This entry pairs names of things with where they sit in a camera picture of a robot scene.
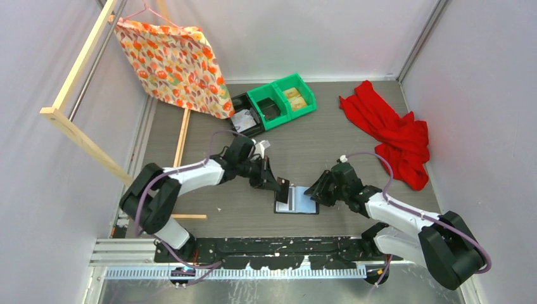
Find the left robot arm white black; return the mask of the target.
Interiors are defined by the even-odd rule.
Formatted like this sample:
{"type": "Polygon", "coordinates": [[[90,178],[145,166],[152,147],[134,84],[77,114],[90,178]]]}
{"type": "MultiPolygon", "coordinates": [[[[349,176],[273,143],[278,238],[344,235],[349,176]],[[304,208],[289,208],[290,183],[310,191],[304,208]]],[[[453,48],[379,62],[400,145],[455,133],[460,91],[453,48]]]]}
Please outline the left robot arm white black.
{"type": "Polygon", "coordinates": [[[194,236],[172,216],[179,196],[243,177],[252,188],[272,191],[287,200],[289,182],[273,175],[265,154],[268,145],[267,141],[236,136],[220,153],[197,163],[172,168],[149,163],[123,194],[119,207],[143,232],[167,243],[177,261],[187,262],[194,254],[194,236]]]}

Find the dark item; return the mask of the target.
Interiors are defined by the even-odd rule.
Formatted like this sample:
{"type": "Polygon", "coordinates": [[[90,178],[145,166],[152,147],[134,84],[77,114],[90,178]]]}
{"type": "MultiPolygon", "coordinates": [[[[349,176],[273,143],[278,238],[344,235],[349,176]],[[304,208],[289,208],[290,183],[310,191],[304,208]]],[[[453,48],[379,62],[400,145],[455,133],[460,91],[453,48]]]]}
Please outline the dark item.
{"type": "Polygon", "coordinates": [[[270,121],[281,115],[281,110],[276,102],[271,98],[265,98],[257,102],[263,118],[270,121]]]}

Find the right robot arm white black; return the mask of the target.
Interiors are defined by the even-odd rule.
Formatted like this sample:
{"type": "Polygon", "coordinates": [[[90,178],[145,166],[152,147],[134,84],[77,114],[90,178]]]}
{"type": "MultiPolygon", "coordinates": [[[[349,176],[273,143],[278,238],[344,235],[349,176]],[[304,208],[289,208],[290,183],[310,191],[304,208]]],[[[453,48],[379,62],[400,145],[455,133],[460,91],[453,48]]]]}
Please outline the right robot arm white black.
{"type": "Polygon", "coordinates": [[[362,253],[370,260],[392,255],[411,261],[449,290],[489,265],[460,215],[427,212],[398,201],[363,184],[349,163],[324,171],[304,194],[324,206],[342,201],[351,211],[376,220],[361,235],[362,253]]]}

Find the black leather card holder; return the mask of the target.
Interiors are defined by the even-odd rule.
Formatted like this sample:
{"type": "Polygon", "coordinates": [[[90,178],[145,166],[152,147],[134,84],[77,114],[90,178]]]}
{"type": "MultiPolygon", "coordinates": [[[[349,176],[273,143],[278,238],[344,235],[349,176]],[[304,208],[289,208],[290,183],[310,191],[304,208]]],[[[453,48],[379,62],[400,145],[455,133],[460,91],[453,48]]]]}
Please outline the black leather card holder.
{"type": "Polygon", "coordinates": [[[305,195],[307,187],[289,186],[287,198],[283,198],[284,192],[275,193],[274,213],[276,214],[297,214],[297,215],[318,215],[319,204],[311,197],[305,195]]]}

